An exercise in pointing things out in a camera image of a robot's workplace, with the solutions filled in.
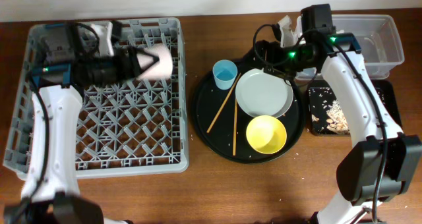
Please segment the pink plastic cup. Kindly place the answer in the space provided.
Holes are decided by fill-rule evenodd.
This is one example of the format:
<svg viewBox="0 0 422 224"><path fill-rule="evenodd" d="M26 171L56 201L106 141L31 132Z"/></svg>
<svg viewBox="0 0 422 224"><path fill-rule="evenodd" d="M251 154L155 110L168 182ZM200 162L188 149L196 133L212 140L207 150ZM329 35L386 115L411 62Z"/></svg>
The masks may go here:
<svg viewBox="0 0 422 224"><path fill-rule="evenodd" d="M159 74L140 74L137 80L160 80L168 79L171 77L173 71L173 61L170 50L162 43L155 44L160 47L160 72Z"/></svg>

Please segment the grey round plate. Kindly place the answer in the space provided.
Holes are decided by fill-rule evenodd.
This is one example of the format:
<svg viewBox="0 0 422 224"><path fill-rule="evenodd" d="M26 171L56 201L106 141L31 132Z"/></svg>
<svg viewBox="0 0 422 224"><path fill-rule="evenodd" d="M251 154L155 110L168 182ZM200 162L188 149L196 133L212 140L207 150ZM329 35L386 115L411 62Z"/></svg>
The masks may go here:
<svg viewBox="0 0 422 224"><path fill-rule="evenodd" d="M293 102L293 89L281 78L251 69L239 79L235 97L240 108L251 117L284 115Z"/></svg>

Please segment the wooden chopstick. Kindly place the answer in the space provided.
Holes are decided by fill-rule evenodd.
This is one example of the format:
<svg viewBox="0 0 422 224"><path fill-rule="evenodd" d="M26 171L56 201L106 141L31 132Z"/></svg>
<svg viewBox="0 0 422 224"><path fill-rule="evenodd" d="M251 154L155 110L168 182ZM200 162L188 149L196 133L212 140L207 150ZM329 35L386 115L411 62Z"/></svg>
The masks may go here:
<svg viewBox="0 0 422 224"><path fill-rule="evenodd" d="M206 131L206 133L207 133L207 134L208 134L208 133L210 133L210 131L212 130L212 128L213 128L213 126L214 126L214 124L216 123L216 121L217 121L218 117L220 116L220 114L221 114L222 110L224 109L224 107L225 107L225 105L226 105L226 103L227 103L228 99L230 98L230 96L231 96L231 94L232 94L233 90L235 89L235 86L236 86L237 82L239 81L240 77L241 77L241 74L239 74L239 75L237 76L237 78L235 79L235 82L233 83L232 87L229 89L229 92L227 93L227 95L226 95L225 99L223 100L223 102L222 102L222 104L221 104L220 108L218 109L218 111L217 111L217 113L215 114L215 116L214 116L214 118L213 118L213 120L212 120L212 122L211 122L210 126L208 127L208 129L207 129L207 131Z"/></svg>
<svg viewBox="0 0 422 224"><path fill-rule="evenodd" d="M234 102L234 112L233 112L233 148L232 148L232 156L236 155L237 149L237 99Z"/></svg>

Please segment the blue plastic cup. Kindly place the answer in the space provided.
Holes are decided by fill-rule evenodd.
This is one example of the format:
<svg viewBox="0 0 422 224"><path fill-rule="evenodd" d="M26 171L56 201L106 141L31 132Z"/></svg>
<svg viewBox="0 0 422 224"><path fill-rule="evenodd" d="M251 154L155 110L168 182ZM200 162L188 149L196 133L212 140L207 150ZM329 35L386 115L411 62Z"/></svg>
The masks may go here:
<svg viewBox="0 0 422 224"><path fill-rule="evenodd" d="M216 86L221 90L230 89L237 78L237 65L230 60L220 60L212 68Z"/></svg>

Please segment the noodle food scraps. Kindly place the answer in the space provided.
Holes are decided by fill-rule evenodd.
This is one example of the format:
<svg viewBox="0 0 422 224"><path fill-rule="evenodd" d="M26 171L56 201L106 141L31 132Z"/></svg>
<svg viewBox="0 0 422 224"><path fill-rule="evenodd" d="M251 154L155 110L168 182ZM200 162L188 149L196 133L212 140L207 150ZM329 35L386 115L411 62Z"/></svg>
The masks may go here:
<svg viewBox="0 0 422 224"><path fill-rule="evenodd" d="M340 103L329 87L308 91L311 124L316 135L349 135L349 127Z"/></svg>

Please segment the yellow bowl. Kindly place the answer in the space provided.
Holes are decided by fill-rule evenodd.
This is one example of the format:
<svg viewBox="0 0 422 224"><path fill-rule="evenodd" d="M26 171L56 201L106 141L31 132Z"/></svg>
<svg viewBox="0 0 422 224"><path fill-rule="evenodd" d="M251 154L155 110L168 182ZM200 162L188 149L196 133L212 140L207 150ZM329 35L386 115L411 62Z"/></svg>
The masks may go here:
<svg viewBox="0 0 422 224"><path fill-rule="evenodd" d="M277 118L261 115L247 125L246 138L252 149L260 154L279 152L287 142L287 130Z"/></svg>

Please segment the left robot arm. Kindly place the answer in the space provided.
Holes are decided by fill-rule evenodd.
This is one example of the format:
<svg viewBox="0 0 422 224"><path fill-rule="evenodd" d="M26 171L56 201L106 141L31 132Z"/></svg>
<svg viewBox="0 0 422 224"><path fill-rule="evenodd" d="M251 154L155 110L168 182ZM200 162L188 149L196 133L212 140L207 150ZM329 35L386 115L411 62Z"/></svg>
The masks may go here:
<svg viewBox="0 0 422 224"><path fill-rule="evenodd" d="M92 49L83 46L81 23L46 26L49 34L59 28L73 58L42 63L27 72L34 105L30 168L20 203L4 209L5 223L107 223L100 206L80 196L76 180L76 124L84 89L172 74L171 52L162 43L114 49L123 31L119 21L87 26L96 39Z"/></svg>

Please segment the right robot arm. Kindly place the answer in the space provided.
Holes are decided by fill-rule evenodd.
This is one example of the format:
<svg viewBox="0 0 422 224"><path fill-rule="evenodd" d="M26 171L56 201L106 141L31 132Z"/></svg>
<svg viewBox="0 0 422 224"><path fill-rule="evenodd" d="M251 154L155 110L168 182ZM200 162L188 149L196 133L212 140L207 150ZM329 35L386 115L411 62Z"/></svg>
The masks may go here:
<svg viewBox="0 0 422 224"><path fill-rule="evenodd" d="M346 118L352 149L338 165L337 194L311 223L358 223L377 208L407 192L421 159L421 141L407 135L379 98L365 68L356 37L339 33L330 5L312 5L301 11L301 35L284 45L280 23L271 26L276 43L269 59L260 59L265 73L293 80L298 72L314 68L331 87Z"/></svg>

